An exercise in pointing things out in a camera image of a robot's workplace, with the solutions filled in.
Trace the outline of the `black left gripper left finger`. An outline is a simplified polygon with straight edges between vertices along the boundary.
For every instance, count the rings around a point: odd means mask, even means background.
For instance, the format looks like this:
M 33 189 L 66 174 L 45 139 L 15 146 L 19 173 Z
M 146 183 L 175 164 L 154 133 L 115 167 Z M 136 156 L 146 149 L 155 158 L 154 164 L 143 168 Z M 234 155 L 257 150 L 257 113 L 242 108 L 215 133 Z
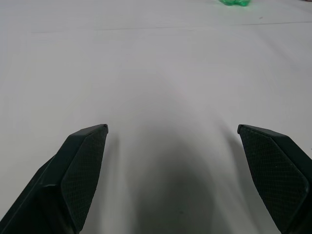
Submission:
M 67 137 L 5 216 L 0 234 L 79 234 L 94 198 L 108 134 L 106 124 Z

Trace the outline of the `green plastic object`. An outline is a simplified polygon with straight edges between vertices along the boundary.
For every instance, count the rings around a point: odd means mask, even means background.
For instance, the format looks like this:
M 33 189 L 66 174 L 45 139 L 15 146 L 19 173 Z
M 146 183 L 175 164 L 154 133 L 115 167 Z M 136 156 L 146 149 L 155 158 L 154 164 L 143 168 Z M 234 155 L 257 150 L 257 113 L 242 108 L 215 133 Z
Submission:
M 221 3 L 227 6 L 238 5 L 238 6 L 248 6 L 251 0 L 219 0 Z

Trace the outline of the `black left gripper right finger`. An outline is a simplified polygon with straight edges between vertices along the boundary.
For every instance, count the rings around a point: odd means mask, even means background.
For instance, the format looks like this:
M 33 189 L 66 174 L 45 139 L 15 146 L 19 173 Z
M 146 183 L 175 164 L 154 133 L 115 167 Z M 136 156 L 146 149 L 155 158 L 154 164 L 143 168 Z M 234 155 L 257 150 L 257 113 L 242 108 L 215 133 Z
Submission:
M 281 234 L 312 234 L 312 159 L 287 135 L 240 124 L 253 183 Z

